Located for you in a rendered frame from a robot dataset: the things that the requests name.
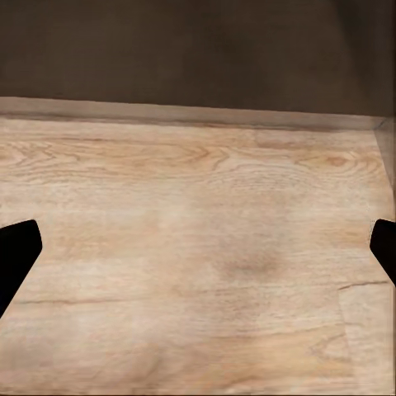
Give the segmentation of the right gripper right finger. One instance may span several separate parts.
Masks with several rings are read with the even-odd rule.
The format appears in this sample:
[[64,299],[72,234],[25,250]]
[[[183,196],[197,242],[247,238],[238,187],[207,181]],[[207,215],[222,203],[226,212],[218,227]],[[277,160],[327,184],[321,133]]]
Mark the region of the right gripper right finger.
[[396,223],[377,219],[371,234],[370,249],[396,286]]

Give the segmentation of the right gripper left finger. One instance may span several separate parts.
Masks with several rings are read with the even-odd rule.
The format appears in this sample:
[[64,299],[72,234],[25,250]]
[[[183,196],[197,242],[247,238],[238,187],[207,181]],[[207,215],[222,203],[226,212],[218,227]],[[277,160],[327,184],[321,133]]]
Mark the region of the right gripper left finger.
[[43,245],[36,220],[0,229],[0,318],[40,255]]

